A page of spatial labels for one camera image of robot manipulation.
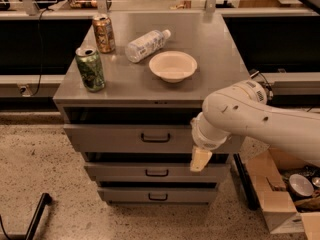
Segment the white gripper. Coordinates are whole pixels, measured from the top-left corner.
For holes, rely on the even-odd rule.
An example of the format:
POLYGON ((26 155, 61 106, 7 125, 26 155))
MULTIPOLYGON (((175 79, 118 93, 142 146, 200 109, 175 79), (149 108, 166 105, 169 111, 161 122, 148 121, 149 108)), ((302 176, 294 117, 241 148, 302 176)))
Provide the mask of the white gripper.
POLYGON ((203 113, 199 113, 191 120, 191 127, 193 141, 198 147, 194 146, 192 149, 190 170, 200 172, 212 157, 212 152, 209 150, 218 149, 231 138, 231 134, 212 126, 203 113))

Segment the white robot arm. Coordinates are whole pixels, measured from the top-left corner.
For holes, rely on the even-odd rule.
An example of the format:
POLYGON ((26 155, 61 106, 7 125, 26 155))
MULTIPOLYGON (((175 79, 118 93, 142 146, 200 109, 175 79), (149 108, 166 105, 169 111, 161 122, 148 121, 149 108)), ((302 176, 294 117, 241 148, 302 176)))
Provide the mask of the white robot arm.
POLYGON ((191 126, 193 172, 202 171, 232 135, 249 136, 320 166, 320 114, 269 106, 266 91, 253 80, 209 94, 191 126))

